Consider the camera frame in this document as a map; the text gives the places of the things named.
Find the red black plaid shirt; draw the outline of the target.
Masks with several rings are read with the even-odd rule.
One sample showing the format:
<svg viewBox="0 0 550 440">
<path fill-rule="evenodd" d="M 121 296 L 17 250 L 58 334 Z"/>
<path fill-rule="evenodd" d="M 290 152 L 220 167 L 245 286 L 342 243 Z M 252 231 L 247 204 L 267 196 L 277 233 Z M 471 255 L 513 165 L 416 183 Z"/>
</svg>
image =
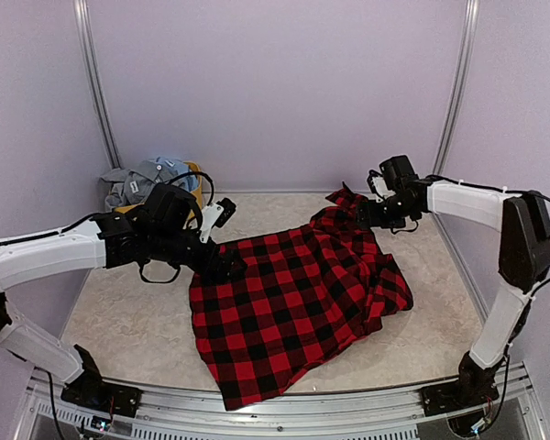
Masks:
<svg viewBox="0 0 550 440">
<path fill-rule="evenodd" d="M 357 222 L 343 187 L 299 227 L 222 245 L 246 263 L 222 284 L 194 276 L 192 330 L 228 411 L 281 396 L 308 371 L 413 307 L 394 257 Z"/>
</svg>

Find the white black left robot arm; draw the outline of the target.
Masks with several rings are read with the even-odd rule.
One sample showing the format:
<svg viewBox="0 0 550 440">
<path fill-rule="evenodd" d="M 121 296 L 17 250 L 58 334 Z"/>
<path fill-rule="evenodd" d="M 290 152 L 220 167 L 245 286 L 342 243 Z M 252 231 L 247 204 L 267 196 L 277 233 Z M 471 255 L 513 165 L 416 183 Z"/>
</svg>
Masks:
<svg viewBox="0 0 550 440">
<path fill-rule="evenodd" d="M 143 269 L 152 261 L 188 267 L 203 281 L 229 281 L 245 264 L 234 251 L 220 252 L 211 232 L 235 210 L 228 198 L 201 207 L 193 194 L 157 184 L 144 203 L 125 212 L 88 214 L 62 228 L 0 239 L 0 347 L 57 377 L 90 407 L 104 406 L 110 389 L 90 353 L 29 321 L 6 292 L 76 270 Z"/>
</svg>

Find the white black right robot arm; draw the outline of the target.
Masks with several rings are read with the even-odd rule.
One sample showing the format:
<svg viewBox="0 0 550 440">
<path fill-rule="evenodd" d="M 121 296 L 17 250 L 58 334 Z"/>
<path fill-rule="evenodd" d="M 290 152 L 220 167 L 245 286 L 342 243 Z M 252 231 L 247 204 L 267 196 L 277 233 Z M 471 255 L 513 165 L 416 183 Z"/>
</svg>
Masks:
<svg viewBox="0 0 550 440">
<path fill-rule="evenodd" d="M 451 215 L 487 226 L 500 235 L 500 284 L 481 333 L 462 357 L 455 380 L 422 388 L 425 415 L 494 402 L 500 395 L 495 375 L 508 362 L 536 291 L 550 281 L 549 200 L 537 191 L 507 190 L 455 181 L 439 175 L 419 177 L 405 155 L 387 159 L 368 175 L 371 200 L 357 206 L 364 228 L 393 231 L 426 213 Z"/>
</svg>

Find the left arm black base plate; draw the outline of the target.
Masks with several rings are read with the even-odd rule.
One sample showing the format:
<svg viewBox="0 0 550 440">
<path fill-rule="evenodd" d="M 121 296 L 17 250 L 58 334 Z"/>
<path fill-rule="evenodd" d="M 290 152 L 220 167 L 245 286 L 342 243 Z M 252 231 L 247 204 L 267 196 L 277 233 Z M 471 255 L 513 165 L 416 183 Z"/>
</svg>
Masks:
<svg viewBox="0 0 550 440">
<path fill-rule="evenodd" d="M 65 386 L 61 399 L 83 408 L 88 408 L 112 416 L 134 418 L 143 391 L 135 387 L 101 382 L 86 386 Z"/>
</svg>

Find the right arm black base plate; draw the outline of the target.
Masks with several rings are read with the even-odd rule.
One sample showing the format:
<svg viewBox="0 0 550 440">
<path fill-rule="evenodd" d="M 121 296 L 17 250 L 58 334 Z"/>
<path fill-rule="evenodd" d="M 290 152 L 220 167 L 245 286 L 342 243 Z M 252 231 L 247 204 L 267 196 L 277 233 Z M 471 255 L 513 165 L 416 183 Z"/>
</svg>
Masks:
<svg viewBox="0 0 550 440">
<path fill-rule="evenodd" d="M 420 390 L 423 413 L 426 417 L 452 413 L 496 401 L 499 391 L 496 386 L 465 394 L 457 381 L 422 387 Z"/>
</svg>

